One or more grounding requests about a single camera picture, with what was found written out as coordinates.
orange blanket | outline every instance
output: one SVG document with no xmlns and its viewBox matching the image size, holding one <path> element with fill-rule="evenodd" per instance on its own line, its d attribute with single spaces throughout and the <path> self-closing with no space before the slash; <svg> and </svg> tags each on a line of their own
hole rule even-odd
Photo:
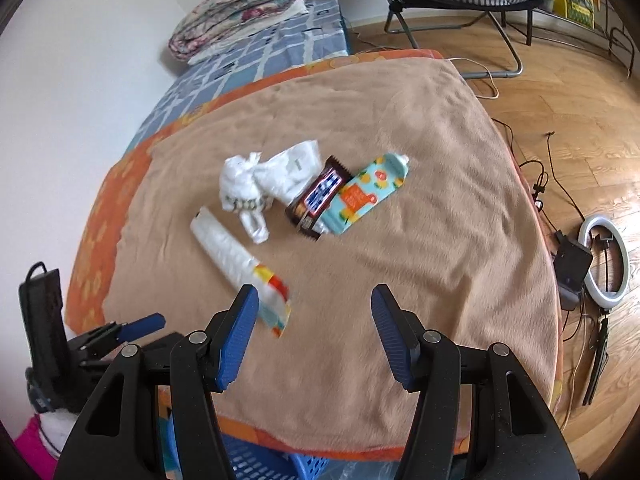
<svg viewBox="0 0 640 480">
<path fill-rule="evenodd" d="M 379 81 L 385 85 L 376 86 Z M 228 96 L 221 99 L 231 101 Z M 218 108 L 218 101 L 194 116 Z M 331 102 L 335 113 L 321 102 Z M 291 286 L 292 320 L 281 340 L 257 327 L 237 383 L 216 398 L 223 431 L 338 458 L 398 458 L 415 399 L 394 383 L 370 319 L 366 289 L 377 281 L 389 282 L 402 306 L 459 344 L 507 342 L 550 399 L 558 306 L 548 256 L 504 143 L 452 66 L 404 60 L 291 81 L 209 113 L 152 147 L 194 116 L 111 170 L 74 268 L 66 315 L 72 328 L 102 323 L 102 306 L 110 320 L 159 310 L 172 330 L 201 328 L 226 308 L 232 292 L 191 238 L 188 221 L 207 204 L 244 240 L 238 220 L 218 211 L 222 161 L 248 139 L 258 142 L 249 149 L 270 156 L 318 138 L 324 154 L 356 170 L 380 153 L 405 152 L 410 177 L 340 238 L 313 244 L 280 223 L 281 211 L 270 215 L 273 239 L 250 250 Z M 235 144 L 239 134 L 243 142 Z M 153 284 L 140 287 L 140 280 Z M 215 304 L 202 303 L 211 297 Z M 335 349 L 327 347 L 332 340 Z M 252 387 L 274 378 L 270 388 Z"/>
</svg>

folded quilt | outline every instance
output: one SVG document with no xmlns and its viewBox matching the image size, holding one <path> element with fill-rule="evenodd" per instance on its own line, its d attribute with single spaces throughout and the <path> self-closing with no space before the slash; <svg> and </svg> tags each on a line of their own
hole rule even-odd
<svg viewBox="0 0 640 480">
<path fill-rule="evenodd" d="M 289 9 L 296 0 L 205 0 L 175 28 L 169 49 L 187 60 L 215 41 L 241 28 Z"/>
<path fill-rule="evenodd" d="M 214 41 L 213 43 L 209 43 L 208 46 L 203 46 L 199 52 L 194 54 L 189 60 L 189 65 L 195 65 L 209 59 L 212 56 L 216 56 L 217 54 L 221 54 L 225 50 L 228 50 L 230 47 L 235 45 L 238 41 L 245 40 L 249 36 L 257 34 L 261 30 L 265 28 L 274 27 L 279 23 L 282 23 L 289 18 L 293 18 L 294 16 L 298 16 L 299 14 L 308 14 L 309 11 L 306 10 L 306 5 L 304 0 L 296 0 L 289 9 L 284 12 L 278 12 L 276 14 L 271 14 L 270 16 L 265 16 L 263 20 L 260 22 L 250 23 L 245 27 L 240 28 L 235 31 L 230 36 L 227 36 L 224 40 Z"/>
</svg>

teal snack package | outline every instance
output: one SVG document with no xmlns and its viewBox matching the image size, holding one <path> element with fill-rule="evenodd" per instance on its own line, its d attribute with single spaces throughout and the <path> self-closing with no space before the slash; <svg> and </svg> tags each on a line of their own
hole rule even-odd
<svg viewBox="0 0 640 480">
<path fill-rule="evenodd" d="M 379 156 L 331 200 L 320 215 L 334 234 L 345 232 L 355 221 L 404 184 L 409 173 L 408 158 L 397 153 Z"/>
</svg>

white plastic bag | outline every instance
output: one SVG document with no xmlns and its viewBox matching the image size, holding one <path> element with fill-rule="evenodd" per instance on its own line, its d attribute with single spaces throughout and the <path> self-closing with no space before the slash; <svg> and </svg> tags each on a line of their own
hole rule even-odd
<svg viewBox="0 0 640 480">
<path fill-rule="evenodd" d="M 258 290 L 258 315 L 278 337 L 289 320 L 289 289 L 260 263 L 206 208 L 191 221 L 191 232 L 235 290 L 245 283 Z"/>
<path fill-rule="evenodd" d="M 289 205 L 322 171 L 317 140 L 305 140 L 254 167 L 264 195 Z"/>
<path fill-rule="evenodd" d="M 251 240 L 261 244 L 269 238 L 269 230 L 262 212 L 270 208 L 273 199 L 263 196 L 254 181 L 254 169 L 260 153 L 249 158 L 236 155 L 228 158 L 220 173 L 220 200 L 222 209 L 238 213 L 242 226 Z"/>
<path fill-rule="evenodd" d="M 238 213 L 251 240 L 261 244 L 269 238 L 262 212 L 277 198 L 289 205 L 322 171 L 317 140 L 305 140 L 258 163 L 260 153 L 249 158 L 232 156 L 220 173 L 222 209 Z"/>
</svg>

tan blanket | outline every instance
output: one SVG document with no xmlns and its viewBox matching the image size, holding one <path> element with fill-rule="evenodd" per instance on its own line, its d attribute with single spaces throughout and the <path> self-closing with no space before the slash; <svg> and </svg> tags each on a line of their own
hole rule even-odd
<svg viewBox="0 0 640 480">
<path fill-rule="evenodd" d="M 271 236 L 255 246 L 220 207 L 223 161 L 268 158 L 304 139 L 352 171 L 405 153 L 406 183 L 345 234 L 318 242 L 275 206 Z M 189 229 L 202 205 L 290 288 L 282 338 L 257 323 L 238 379 L 215 398 L 220 415 L 295 449 L 404 446 L 417 396 L 388 367 L 370 313 L 377 283 L 458 344 L 507 343 L 550 399 L 551 263 L 504 141 L 449 62 L 388 60 L 284 82 L 196 120 L 152 156 L 118 244 L 107 319 L 158 311 L 168 330 L 188 333 L 228 308 L 234 291 Z"/>
</svg>

